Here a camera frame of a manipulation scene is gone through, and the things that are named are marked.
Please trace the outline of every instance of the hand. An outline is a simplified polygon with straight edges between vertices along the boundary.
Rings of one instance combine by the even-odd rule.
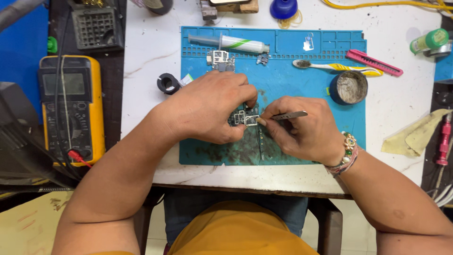
[[[256,88],[247,76],[233,72],[211,71],[184,86],[157,105],[153,116],[165,122],[179,140],[196,138],[224,144],[242,138],[245,125],[230,127],[228,117],[241,103],[254,107]]]
[[[305,117],[287,119],[289,134],[273,115],[306,111]],[[266,126],[281,150],[291,156],[318,161],[326,166],[338,165],[345,155],[345,137],[338,131],[326,100],[284,96],[269,104],[257,121]]]

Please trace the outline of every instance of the yellow toothbrush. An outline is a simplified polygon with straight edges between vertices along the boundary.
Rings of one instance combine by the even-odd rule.
[[[293,66],[297,68],[307,68],[307,67],[314,67],[314,68],[323,68],[323,69],[331,69],[337,71],[347,71],[347,70],[355,70],[359,71],[364,75],[367,76],[381,76],[384,74],[381,70],[372,67],[352,67],[352,66],[345,66],[342,64],[312,64],[309,60],[297,59],[293,61]]]

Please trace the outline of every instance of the chair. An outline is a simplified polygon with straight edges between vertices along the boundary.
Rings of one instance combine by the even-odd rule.
[[[135,234],[141,255],[145,255],[151,212],[166,189],[168,188],[152,187],[143,206],[134,215]],[[340,210],[329,199],[315,197],[309,199],[308,209],[315,215],[319,224],[318,253],[340,255],[343,229],[343,215]]]

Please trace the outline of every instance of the beaded bracelet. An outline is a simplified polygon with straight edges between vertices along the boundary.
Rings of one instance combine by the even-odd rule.
[[[356,161],[357,155],[359,154],[357,140],[348,132],[343,131],[342,134],[346,136],[343,146],[345,147],[345,156],[343,157],[341,163],[334,167],[324,166],[326,170],[330,173],[333,173],[333,177],[337,177],[342,172],[347,171]]]

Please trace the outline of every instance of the red probe lead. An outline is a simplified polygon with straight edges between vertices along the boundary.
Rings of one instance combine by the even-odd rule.
[[[436,164],[446,166],[448,165],[447,162],[447,152],[448,152],[448,138],[450,137],[450,132],[452,129],[452,125],[450,124],[452,120],[452,114],[449,113],[445,116],[445,123],[442,126],[442,142],[440,143],[439,146],[439,159],[436,160]]]
[[[87,167],[91,168],[91,165],[86,163],[84,160],[83,160],[83,157],[76,151],[74,150],[70,150],[68,153],[67,153],[71,158],[75,159],[77,162],[82,162],[84,163]]]

